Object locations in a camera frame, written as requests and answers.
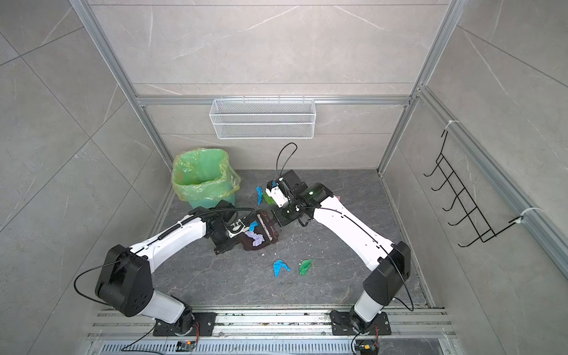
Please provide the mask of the brown cartoon face brush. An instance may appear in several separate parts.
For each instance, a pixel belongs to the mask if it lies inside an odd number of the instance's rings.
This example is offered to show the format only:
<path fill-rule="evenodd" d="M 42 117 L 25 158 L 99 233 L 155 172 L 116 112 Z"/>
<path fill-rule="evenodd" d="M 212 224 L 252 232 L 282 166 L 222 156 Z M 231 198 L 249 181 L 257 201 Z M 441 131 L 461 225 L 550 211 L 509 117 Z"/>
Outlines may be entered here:
<path fill-rule="evenodd" d="M 263 236 L 267 237 L 270 243 L 276 243 L 280 235 L 277 220 L 272 213 L 264 209 L 259 209 L 257 210 L 257 220 L 262 227 Z"/>

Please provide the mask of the dark brown dustpan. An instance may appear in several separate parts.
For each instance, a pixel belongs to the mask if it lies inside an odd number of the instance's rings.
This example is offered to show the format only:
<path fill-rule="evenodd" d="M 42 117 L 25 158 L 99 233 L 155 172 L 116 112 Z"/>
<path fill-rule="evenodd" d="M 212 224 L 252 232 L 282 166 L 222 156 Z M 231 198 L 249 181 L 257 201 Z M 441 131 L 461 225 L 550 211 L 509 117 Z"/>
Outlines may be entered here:
<path fill-rule="evenodd" d="M 278 239 L 277 224 L 273 220 L 269 222 L 256 220 L 252 231 L 249 226 L 238 220 L 232 223 L 225 232 L 212 237 L 215 254 L 223 254 L 232 250 L 236 245 L 242 245 L 245 251 L 257 251 L 270 244 L 275 244 Z"/>

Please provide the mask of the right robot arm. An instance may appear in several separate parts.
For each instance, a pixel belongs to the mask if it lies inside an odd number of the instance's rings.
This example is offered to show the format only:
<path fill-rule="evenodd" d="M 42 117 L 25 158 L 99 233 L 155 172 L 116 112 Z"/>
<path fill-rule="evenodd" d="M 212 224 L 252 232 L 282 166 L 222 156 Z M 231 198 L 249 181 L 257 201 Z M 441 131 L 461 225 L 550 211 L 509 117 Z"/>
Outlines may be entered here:
<path fill-rule="evenodd" d="M 266 185 L 266 194 L 277 204 L 272 214 L 284 227 L 303 216 L 324 225 L 347 244 L 371 271 L 363 291 L 349 312 L 330 312 L 331 322 L 339 328 L 335 335 L 391 334 L 384 308 L 396 299 L 411 273 L 411 249 L 404 242 L 394 243 L 366 226 L 343 206 L 326 186 L 308 186 L 288 170 Z"/>

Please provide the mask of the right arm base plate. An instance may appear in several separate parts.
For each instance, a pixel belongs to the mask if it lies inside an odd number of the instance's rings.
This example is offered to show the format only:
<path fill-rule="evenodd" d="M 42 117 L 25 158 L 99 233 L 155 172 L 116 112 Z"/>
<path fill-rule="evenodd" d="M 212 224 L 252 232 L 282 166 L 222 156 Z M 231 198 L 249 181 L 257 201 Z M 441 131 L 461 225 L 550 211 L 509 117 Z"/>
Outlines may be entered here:
<path fill-rule="evenodd" d="M 349 312 L 332 310 L 329 316 L 332 334 L 334 336 L 363 335 L 369 333 L 387 336 L 392 334 L 391 325 L 385 312 L 376 314 L 369 322 L 360 318 L 354 310 L 350 310 Z"/>

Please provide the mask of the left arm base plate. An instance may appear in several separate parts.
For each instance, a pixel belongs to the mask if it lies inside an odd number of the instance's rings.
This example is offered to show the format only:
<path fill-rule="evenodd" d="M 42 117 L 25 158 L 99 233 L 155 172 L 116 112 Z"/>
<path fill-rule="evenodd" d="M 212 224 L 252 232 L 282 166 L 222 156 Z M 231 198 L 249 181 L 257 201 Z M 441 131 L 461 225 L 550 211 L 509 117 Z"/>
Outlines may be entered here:
<path fill-rule="evenodd" d="M 198 312 L 184 314 L 173 324 L 157 319 L 152 335 L 154 337 L 191 337 L 199 334 L 209 337 L 213 333 L 216 318 L 217 313 Z"/>

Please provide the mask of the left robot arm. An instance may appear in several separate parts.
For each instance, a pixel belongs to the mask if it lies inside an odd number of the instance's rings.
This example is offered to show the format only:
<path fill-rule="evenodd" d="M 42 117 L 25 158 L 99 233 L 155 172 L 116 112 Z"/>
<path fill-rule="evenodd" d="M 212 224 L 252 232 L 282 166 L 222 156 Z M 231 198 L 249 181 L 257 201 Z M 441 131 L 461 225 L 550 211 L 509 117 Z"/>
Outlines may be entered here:
<path fill-rule="evenodd" d="M 222 230 L 238 210 L 228 201 L 206 209 L 198 207 L 177 223 L 145 241 L 118 244 L 106 254 L 95 287 L 95 295 L 126 317 L 145 316 L 177 325 L 189 322 L 191 307 L 155 290 L 152 275 L 165 261 L 189 244 L 211 236 L 213 222 Z"/>

